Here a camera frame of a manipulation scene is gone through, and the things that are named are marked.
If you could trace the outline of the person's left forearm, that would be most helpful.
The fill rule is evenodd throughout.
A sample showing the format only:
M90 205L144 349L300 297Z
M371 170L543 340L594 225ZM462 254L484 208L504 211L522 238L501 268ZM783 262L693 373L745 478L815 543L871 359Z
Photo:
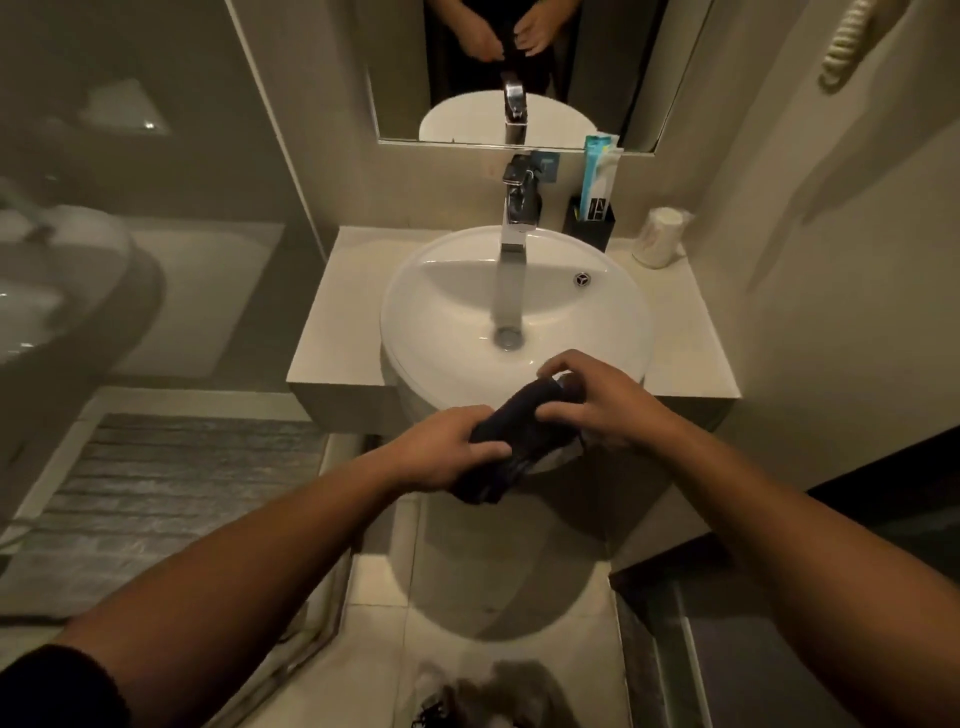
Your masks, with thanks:
M394 499L385 454L354 458L196 540L73 619L54 644L105 670L133 728L203 725Z

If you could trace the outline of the black sleeve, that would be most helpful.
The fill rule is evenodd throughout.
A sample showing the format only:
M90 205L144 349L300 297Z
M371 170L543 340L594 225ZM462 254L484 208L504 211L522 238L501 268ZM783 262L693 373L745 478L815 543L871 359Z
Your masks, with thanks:
M0 670L0 728L132 728L132 718L102 665L46 644Z

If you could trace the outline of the white toiletry packet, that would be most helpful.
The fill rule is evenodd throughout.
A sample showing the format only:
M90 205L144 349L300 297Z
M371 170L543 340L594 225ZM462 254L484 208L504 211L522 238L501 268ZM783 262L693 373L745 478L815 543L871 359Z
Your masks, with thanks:
M586 217L590 222L602 222L606 219L621 156L621 148L609 145L597 156Z

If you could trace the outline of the person's right forearm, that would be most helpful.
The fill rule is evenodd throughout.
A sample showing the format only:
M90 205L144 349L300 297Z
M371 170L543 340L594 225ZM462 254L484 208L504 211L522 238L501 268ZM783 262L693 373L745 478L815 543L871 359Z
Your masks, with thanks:
M959 586L684 418L669 414L650 448L858 722L960 728Z

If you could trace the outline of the white round sink basin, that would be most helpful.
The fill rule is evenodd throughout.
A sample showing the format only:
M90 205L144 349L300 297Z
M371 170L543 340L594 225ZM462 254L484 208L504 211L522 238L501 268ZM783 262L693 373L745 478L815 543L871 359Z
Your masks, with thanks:
M379 332L409 429L451 407L502 407L540 379L548 359L578 350L643 382L653 317L630 274L604 252L537 229L526 241L523 346L494 343L492 306L501 228L439 237L404 261L384 294ZM578 288L574 276L591 275Z

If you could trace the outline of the person's right hand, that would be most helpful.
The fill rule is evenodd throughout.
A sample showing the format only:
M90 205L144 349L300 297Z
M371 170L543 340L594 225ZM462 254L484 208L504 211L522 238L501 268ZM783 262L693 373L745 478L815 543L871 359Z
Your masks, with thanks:
M541 379L566 374L582 384L584 404L590 407L590 425L582 431L659 451L682 439L689 428L688 422L625 372L581 350L557 354L536 372Z

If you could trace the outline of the chrome faucet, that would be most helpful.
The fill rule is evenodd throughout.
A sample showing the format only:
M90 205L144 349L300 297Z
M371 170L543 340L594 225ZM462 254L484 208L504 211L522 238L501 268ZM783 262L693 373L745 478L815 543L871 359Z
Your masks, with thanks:
M542 197L530 169L529 153L517 153L504 174L505 200L494 275L491 319L495 331L517 327L523 332L522 307L526 275L526 241L539 225Z

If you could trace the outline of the wall mirror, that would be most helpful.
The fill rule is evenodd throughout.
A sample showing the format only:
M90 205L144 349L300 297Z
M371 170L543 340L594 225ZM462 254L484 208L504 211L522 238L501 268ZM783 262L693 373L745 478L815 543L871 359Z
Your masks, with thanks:
M714 0L353 0L383 141L652 153Z

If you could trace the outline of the glass shower partition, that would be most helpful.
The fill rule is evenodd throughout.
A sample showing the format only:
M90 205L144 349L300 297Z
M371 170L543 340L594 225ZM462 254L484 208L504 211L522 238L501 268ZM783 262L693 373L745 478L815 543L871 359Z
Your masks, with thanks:
M0 0L0 528L103 386L286 396L324 259L245 0Z

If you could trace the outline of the teal toothbrush packet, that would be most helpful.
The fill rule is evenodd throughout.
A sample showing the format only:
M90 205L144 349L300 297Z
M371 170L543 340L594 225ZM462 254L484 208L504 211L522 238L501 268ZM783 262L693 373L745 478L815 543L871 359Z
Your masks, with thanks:
M582 191L580 196L581 198L580 217L582 218L588 217L591 186L594 180L594 166L596 164L599 153L606 146L621 148L619 146L619 136L616 134L597 132L591 135L587 135L584 138L584 142L583 142L584 168L583 168L583 179L582 179Z

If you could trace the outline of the dark navy cloth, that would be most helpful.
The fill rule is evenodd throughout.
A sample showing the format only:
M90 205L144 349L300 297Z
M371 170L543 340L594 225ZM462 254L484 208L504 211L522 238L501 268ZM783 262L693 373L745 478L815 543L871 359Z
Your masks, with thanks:
M550 403L582 405L585 399L583 385L571 373L526 384L469 436L472 444L507 443L510 456L467 470L449 488L450 494L463 504L499 503L534 467L581 440L578 428L539 420L537 410Z

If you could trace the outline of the person's left hand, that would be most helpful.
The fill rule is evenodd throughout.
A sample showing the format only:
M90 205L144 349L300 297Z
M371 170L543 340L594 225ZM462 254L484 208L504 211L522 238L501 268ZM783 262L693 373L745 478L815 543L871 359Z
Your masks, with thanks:
M452 407L431 415L375 452L398 494L448 490L472 469L453 469L457 444L472 441L474 429L494 413L487 405Z

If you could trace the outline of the black toiletry holder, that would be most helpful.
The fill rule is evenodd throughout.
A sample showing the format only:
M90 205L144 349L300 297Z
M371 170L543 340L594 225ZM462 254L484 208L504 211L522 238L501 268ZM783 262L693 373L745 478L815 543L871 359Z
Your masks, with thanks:
M616 215L607 200L591 202L588 210L599 211L602 217L596 219L580 217L580 197L570 197L565 209L561 232L576 238L601 253L605 253L613 236L617 223Z

